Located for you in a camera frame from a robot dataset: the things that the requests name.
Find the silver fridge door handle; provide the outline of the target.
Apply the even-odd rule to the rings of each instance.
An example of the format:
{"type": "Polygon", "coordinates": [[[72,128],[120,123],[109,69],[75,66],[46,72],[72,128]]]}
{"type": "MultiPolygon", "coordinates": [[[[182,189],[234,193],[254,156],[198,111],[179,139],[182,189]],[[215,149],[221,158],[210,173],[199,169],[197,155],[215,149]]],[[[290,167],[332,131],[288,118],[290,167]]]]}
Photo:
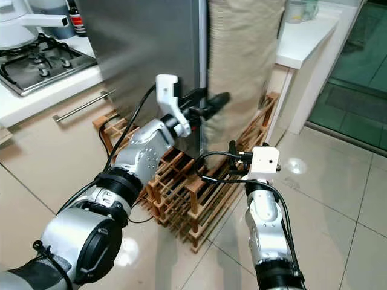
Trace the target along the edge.
{"type": "Polygon", "coordinates": [[[199,88],[209,85],[210,14],[208,0],[194,0],[197,4],[197,44],[199,63],[199,88]]]}

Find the beige hanging towel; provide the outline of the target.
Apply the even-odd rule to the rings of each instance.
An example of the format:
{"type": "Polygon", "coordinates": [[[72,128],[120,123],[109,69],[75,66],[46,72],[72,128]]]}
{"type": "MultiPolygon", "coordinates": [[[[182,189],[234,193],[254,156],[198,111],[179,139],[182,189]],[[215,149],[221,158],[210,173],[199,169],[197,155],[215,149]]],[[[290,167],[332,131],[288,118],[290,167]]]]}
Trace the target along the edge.
{"type": "Polygon", "coordinates": [[[276,61],[287,0],[208,0],[209,91],[230,100],[206,122],[207,151],[224,151],[259,110],[276,61]]]}

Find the wooden wine rack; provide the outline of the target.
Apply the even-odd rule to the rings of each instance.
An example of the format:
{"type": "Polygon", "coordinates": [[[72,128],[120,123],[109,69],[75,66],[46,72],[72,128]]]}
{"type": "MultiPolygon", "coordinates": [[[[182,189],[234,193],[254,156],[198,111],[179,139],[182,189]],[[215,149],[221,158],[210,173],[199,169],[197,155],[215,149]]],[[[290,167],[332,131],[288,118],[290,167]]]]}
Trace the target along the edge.
{"type": "MultiPolygon", "coordinates": [[[[236,141],[238,151],[249,152],[255,146],[262,146],[279,97],[279,93],[263,97],[261,108],[236,141]]],[[[93,125],[100,140],[106,141],[105,149],[109,151],[126,127],[126,121],[113,111],[94,120],[93,125]]],[[[157,174],[140,193],[139,199],[141,208],[149,210],[158,224],[172,230],[172,234],[183,243],[189,242],[191,251],[196,254],[236,201],[235,191],[239,186],[235,183],[206,183],[196,176],[194,165],[193,158],[177,149],[169,149],[160,161],[157,174]]],[[[229,163],[223,161],[205,174],[218,179],[237,177],[227,173],[229,163]]]]}

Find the pale glass mug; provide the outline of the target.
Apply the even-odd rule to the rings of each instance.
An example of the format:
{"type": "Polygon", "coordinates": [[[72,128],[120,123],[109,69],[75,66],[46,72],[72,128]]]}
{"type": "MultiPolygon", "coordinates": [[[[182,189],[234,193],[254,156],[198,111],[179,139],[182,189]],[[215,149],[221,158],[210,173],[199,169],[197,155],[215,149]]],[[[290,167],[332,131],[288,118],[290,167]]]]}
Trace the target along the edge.
{"type": "Polygon", "coordinates": [[[302,2],[304,3],[304,14],[302,15],[302,19],[304,21],[315,19],[320,11],[319,0],[302,0],[302,2]]]}
{"type": "Polygon", "coordinates": [[[304,21],[306,3],[304,0],[287,0],[283,21],[286,23],[301,23],[304,21]]]}

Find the wooden cutting board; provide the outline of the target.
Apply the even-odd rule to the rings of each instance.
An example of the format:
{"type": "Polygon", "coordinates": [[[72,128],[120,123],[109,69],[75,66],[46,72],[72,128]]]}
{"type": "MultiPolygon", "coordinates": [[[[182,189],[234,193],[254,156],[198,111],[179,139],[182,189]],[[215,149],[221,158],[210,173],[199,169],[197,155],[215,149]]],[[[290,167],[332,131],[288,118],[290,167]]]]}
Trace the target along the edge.
{"type": "Polygon", "coordinates": [[[9,140],[12,138],[12,133],[8,128],[6,127],[0,127],[0,146],[3,146],[3,144],[8,143],[9,140]]]}

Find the dark bottle red label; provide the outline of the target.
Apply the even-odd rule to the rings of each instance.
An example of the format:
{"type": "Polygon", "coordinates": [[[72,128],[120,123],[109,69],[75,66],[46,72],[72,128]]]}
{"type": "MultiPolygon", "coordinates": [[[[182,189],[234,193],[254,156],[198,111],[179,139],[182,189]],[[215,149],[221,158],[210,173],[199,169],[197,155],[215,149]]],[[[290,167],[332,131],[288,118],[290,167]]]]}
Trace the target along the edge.
{"type": "Polygon", "coordinates": [[[88,33],[86,33],[85,23],[83,23],[79,8],[77,8],[76,0],[67,0],[67,8],[75,34],[79,37],[86,37],[88,33]]]}

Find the steel gas stove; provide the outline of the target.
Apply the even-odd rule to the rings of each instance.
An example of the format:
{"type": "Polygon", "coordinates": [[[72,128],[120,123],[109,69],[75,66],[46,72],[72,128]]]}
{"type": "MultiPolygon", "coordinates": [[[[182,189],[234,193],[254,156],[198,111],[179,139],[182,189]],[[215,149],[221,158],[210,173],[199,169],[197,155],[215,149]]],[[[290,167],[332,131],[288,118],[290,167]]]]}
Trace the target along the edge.
{"type": "Polygon", "coordinates": [[[0,81],[19,97],[97,65],[93,56],[43,33],[30,44],[1,50],[0,63],[0,81]]]}

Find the beige kitchen cabinet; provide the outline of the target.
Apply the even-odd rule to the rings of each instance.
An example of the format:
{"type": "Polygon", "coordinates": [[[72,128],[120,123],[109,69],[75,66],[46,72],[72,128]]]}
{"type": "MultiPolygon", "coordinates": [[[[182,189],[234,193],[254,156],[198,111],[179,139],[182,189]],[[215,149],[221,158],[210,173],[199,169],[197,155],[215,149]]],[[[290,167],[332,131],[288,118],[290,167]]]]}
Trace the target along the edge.
{"type": "Polygon", "coordinates": [[[60,206],[102,171],[107,152],[93,121],[113,110],[107,100],[60,123],[67,112],[107,91],[94,85],[11,128],[2,148],[0,269],[17,268],[36,253],[32,247],[60,206]]]}

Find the grey metal pot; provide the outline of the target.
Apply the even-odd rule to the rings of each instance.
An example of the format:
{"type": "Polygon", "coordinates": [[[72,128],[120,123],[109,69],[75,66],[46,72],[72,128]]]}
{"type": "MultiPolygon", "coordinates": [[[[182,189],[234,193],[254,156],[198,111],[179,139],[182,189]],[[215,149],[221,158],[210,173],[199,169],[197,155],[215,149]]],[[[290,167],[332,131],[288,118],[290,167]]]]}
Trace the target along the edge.
{"type": "Polygon", "coordinates": [[[67,0],[27,0],[35,14],[47,16],[67,16],[67,0]]]}

